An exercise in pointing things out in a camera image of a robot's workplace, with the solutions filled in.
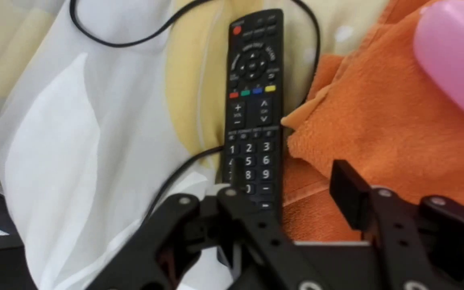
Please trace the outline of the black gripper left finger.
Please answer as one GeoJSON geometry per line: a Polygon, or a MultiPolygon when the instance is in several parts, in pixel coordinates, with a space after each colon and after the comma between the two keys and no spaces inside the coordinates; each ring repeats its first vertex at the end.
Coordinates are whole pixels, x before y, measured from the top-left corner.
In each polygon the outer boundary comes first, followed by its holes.
{"type": "Polygon", "coordinates": [[[225,177],[227,181],[236,188],[243,189],[244,188],[244,159],[243,157],[228,157],[225,160],[225,177]]]}

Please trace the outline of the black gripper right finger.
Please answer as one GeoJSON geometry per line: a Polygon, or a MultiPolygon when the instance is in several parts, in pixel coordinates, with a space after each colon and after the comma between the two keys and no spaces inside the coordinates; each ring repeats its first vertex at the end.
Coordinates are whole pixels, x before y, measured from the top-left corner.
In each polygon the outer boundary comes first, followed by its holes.
{"type": "Polygon", "coordinates": [[[330,175],[330,194],[354,230],[362,230],[368,212],[370,185],[362,175],[346,160],[335,159],[330,175]]]}

